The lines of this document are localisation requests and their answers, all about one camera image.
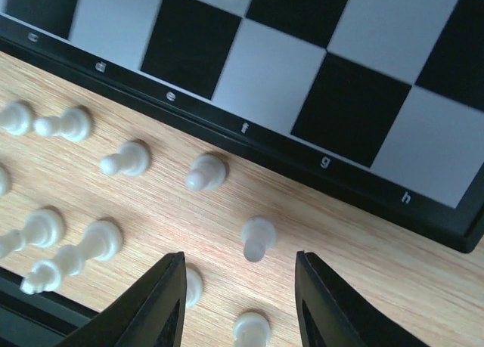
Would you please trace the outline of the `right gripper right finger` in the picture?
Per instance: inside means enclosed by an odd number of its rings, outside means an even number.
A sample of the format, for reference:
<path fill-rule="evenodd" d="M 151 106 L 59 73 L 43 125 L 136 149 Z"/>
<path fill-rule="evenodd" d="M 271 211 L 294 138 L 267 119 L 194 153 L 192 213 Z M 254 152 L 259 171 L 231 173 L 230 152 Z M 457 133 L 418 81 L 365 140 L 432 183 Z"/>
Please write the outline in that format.
<path fill-rule="evenodd" d="M 419 346 L 315 253 L 296 254 L 295 298 L 303 346 Z"/>

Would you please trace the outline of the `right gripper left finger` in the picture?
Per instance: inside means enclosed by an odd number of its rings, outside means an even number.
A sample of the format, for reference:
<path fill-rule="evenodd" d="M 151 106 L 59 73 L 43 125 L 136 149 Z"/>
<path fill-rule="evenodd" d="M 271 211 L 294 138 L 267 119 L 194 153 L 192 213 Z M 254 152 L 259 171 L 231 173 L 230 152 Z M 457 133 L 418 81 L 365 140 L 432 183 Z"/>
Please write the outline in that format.
<path fill-rule="evenodd" d="M 168 253 L 59 346 L 180 346 L 185 320 L 183 252 Z"/>

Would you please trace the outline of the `white pawn off board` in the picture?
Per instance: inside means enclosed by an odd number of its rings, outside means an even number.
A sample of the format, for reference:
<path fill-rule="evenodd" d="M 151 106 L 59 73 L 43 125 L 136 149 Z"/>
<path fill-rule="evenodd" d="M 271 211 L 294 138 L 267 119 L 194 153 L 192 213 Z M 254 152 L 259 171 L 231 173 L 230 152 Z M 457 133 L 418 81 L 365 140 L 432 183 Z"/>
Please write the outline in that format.
<path fill-rule="evenodd" d="M 191 191 L 209 191 L 220 187 L 228 175 L 224 162 L 212 154 L 202 154 L 192 163 L 185 184 Z"/>
<path fill-rule="evenodd" d="M 244 243 L 245 259 L 256 263 L 260 262 L 265 253 L 275 245 L 277 231 L 267 218 L 256 216 L 242 227 L 241 238 Z"/>

